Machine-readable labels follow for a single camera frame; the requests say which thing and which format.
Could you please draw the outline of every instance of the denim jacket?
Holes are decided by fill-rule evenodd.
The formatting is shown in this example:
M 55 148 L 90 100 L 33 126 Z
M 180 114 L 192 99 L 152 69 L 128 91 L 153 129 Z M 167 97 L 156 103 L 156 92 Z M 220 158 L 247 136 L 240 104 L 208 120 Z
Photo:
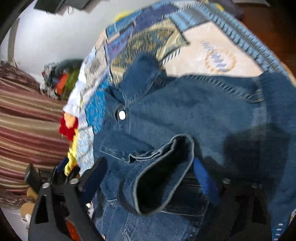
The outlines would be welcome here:
M 144 54 L 104 94 L 94 221 L 107 240 L 194 240 L 208 207 L 194 157 L 216 180 L 262 184 L 273 225 L 294 209 L 296 90 L 285 76 L 172 78 Z

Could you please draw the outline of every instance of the orange fabric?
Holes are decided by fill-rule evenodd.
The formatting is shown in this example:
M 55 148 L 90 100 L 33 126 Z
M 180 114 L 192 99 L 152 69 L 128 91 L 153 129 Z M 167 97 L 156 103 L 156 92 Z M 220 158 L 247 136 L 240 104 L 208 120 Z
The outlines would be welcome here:
M 33 188 L 29 187 L 27 190 L 27 197 L 32 198 L 32 200 L 36 202 L 38 194 L 33 190 Z
M 66 123 L 66 127 L 68 129 L 72 128 L 75 125 L 76 117 L 64 112 L 64 119 Z
M 67 79 L 69 77 L 68 73 L 65 73 L 61 76 L 59 83 L 56 85 L 56 93 L 61 95 L 65 84 L 67 83 Z
M 25 218 L 26 214 L 32 215 L 34 207 L 35 207 L 35 203 L 28 203 L 28 202 L 24 203 L 20 208 L 21 217 Z
M 81 241 L 81 238 L 80 238 L 75 226 L 69 220 L 66 220 L 66 226 L 67 226 L 68 231 L 70 233 L 71 239 L 73 239 L 75 241 Z

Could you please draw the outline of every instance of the yellow fabric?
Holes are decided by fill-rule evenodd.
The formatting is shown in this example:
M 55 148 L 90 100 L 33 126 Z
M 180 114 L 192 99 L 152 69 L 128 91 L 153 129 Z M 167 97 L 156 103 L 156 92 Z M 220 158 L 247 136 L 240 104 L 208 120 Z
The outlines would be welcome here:
M 121 12 L 119 13 L 115 18 L 114 18 L 114 22 L 117 22 L 118 20 L 130 15 L 132 13 L 132 11 L 125 11 L 125 12 Z
M 75 167 L 77 165 L 77 162 L 76 162 L 77 144 L 78 144 L 77 137 L 78 137 L 78 131 L 77 131 L 77 129 L 75 129 L 75 135 L 73 136 L 73 141 L 70 144 L 70 148 L 67 153 L 67 157 L 69 159 L 69 162 L 67 163 L 67 165 L 65 166 L 65 169 L 64 169 L 66 176 L 68 176 L 70 174 L 70 172 L 72 171 L 73 167 Z
M 224 8 L 220 4 L 215 3 L 215 5 L 216 5 L 216 8 L 218 8 L 221 12 L 224 12 Z

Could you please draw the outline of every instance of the blue patterned fabric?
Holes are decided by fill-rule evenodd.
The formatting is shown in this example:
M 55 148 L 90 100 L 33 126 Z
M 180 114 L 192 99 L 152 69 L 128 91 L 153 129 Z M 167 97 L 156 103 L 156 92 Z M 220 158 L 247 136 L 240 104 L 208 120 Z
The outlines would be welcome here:
M 134 21 L 140 14 L 142 13 L 142 10 L 139 10 L 137 12 L 133 12 L 130 15 L 120 19 L 119 21 L 115 22 L 114 24 L 111 24 L 106 29 L 106 35 L 108 38 L 111 38 L 116 33 L 121 31 L 122 29 L 125 29 L 132 21 Z
M 105 96 L 104 90 L 109 86 L 109 76 L 97 88 L 96 92 L 90 99 L 89 104 L 85 107 L 86 119 L 90 126 L 93 126 L 94 133 L 102 128 L 103 117 L 105 114 Z
M 151 5 L 151 7 L 153 9 L 158 9 L 163 5 L 169 4 L 170 2 L 171 2 L 171 0 L 163 0 L 163 1 L 160 1 L 160 2 L 157 2 L 157 3 L 154 3 L 153 5 Z
M 194 8 L 187 8 L 182 11 L 166 14 L 165 18 L 171 18 L 180 31 L 185 31 L 191 27 L 208 21 Z
M 130 37 L 130 34 L 134 30 L 134 25 L 128 26 L 123 33 L 120 34 L 120 36 L 115 39 L 113 42 L 107 45 L 107 51 L 109 54 L 109 59 L 112 61 L 113 59 L 116 58 L 116 56 L 124 50 L 127 41 Z
M 143 13 L 136 19 L 135 33 L 161 21 L 165 14 L 175 12 L 177 10 L 178 8 L 171 4 L 160 6 L 157 9 L 153 9 L 151 7 L 144 8 Z

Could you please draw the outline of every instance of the denim pocket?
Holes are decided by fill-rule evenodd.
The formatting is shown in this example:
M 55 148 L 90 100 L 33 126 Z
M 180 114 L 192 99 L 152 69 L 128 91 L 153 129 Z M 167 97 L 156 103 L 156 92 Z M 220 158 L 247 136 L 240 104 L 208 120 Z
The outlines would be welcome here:
M 169 148 L 170 148 L 170 145 L 166 144 L 160 148 L 145 152 L 143 154 L 140 154 L 139 152 L 133 152 L 129 154 L 129 161 L 141 162 L 141 161 L 149 160 L 152 158 L 157 158 L 163 155 L 165 152 L 167 152 Z
M 151 146 L 139 141 L 135 137 L 116 131 L 101 131 L 96 134 L 94 139 L 95 156 L 100 157 L 103 154 L 124 163 L 130 163 L 135 160 L 130 158 L 130 155 L 141 156 L 146 152 L 152 152 L 152 149 Z
M 125 241 L 192 241 L 202 225 L 203 217 L 191 218 L 169 213 L 139 217 L 129 213 L 123 236 Z

